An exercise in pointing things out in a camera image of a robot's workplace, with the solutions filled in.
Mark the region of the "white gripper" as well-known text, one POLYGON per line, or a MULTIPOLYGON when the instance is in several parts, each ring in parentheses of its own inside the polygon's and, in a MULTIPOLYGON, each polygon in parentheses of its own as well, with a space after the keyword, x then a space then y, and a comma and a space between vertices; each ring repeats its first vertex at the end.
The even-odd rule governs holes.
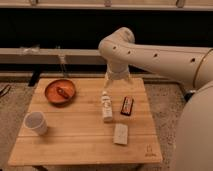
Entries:
POLYGON ((108 88, 115 80, 121 79, 128 83, 131 82, 131 75, 128 66, 126 66, 122 71, 113 71, 110 67, 107 67, 104 87, 108 88))

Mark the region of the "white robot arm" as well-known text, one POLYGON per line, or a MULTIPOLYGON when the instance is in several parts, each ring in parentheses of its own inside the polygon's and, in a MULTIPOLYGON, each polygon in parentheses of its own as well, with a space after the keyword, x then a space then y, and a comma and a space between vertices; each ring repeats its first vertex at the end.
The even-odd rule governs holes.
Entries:
POLYGON ((102 39, 109 80, 129 76, 131 66, 195 90, 178 122, 170 171, 213 171, 213 48, 137 45, 122 27, 102 39))

